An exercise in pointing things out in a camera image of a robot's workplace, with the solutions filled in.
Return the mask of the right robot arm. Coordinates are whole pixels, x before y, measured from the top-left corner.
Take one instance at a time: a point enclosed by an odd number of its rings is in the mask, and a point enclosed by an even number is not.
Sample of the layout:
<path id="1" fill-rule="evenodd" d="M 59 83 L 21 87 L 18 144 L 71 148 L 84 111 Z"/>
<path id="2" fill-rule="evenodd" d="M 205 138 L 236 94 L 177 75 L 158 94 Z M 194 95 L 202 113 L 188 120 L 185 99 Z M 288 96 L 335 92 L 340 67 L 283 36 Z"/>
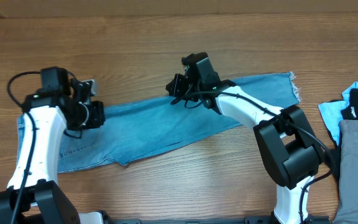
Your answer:
<path id="1" fill-rule="evenodd" d="M 327 216 L 307 211 L 310 186 L 323 163 L 323 145 L 304 112 L 293 105 L 272 106 L 248 95 L 235 82 L 221 80 L 208 54 L 189 54 L 181 60 L 184 74 L 166 85 L 179 101 L 200 101 L 205 108 L 252 129 L 268 175 L 277 185 L 277 201 L 270 215 L 248 216 L 245 223 L 329 223 Z"/>

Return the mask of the light blue denim jeans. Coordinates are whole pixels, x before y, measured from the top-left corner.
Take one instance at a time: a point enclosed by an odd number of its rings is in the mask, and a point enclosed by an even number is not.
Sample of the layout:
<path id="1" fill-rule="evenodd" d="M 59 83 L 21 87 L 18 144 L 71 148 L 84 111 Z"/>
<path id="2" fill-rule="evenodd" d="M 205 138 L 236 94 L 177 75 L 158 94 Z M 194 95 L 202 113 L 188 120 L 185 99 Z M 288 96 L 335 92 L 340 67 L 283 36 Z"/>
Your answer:
<path id="1" fill-rule="evenodd" d="M 237 78 L 247 94 L 282 108 L 300 102 L 292 72 Z M 171 96 L 133 101 L 104 109 L 100 128 L 84 130 L 81 139 L 62 136 L 57 153 L 58 172 L 92 169 L 112 163 L 123 166 L 192 144 L 241 126 L 233 118 L 203 106 L 186 109 L 171 105 Z"/>

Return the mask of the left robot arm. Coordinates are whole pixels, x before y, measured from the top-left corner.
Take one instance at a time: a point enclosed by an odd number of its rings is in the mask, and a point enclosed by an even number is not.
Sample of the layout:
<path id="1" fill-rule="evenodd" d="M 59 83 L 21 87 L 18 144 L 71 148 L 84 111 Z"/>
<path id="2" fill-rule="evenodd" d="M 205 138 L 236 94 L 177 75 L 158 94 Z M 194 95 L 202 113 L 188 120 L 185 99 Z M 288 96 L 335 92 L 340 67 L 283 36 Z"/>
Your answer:
<path id="1" fill-rule="evenodd" d="M 63 136 L 105 122 L 101 101 L 93 101 L 93 79 L 79 81 L 61 67 L 37 72 L 41 87 L 18 103 L 24 135 L 16 169 L 0 192 L 0 223 L 107 223 L 102 212 L 79 213 L 58 186 Z"/>

